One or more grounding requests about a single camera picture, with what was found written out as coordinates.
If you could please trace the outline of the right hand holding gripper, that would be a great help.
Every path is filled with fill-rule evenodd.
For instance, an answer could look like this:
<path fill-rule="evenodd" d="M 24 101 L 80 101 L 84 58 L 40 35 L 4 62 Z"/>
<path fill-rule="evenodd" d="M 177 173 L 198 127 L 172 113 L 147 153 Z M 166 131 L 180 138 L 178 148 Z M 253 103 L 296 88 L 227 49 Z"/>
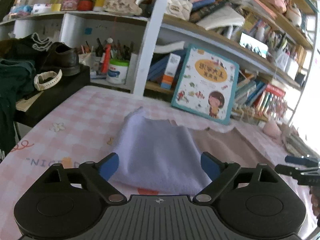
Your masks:
<path fill-rule="evenodd" d="M 319 186 L 312 186 L 310 189 L 313 214 L 318 218 L 320 214 L 320 189 Z"/>

